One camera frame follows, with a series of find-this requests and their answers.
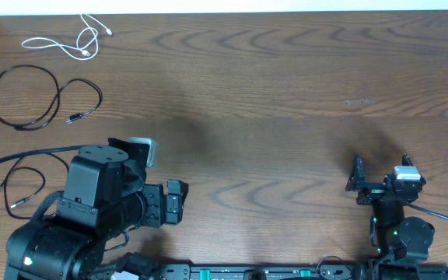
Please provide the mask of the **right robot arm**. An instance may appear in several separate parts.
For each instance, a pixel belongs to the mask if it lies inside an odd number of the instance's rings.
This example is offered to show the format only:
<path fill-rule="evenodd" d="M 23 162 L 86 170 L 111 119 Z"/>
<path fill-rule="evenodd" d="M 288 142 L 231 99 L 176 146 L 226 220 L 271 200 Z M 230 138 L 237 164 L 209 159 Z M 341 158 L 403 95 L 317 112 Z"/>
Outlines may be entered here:
<path fill-rule="evenodd" d="M 402 156 L 380 183 L 366 179 L 362 158 L 355 156 L 346 191 L 358 193 L 356 203 L 372 207 L 370 241 L 378 256 L 358 265 L 355 279 L 418 279 L 419 265 L 429 257 L 435 228 L 418 217 L 404 215 L 404 206 L 418 199 L 426 184 L 409 157 Z"/>

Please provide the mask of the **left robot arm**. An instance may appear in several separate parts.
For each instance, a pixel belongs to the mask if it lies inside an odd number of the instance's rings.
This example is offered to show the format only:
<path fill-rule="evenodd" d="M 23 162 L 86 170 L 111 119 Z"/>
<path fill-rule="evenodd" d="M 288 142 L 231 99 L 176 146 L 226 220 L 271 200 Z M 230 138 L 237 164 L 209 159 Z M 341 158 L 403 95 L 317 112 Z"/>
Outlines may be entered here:
<path fill-rule="evenodd" d="M 106 244 L 142 226 L 176 225 L 189 186 L 148 184 L 156 143 L 109 138 L 85 145 L 70 164 L 65 189 L 49 194 L 9 237 L 6 279 L 110 279 L 128 259 L 104 266 Z"/>

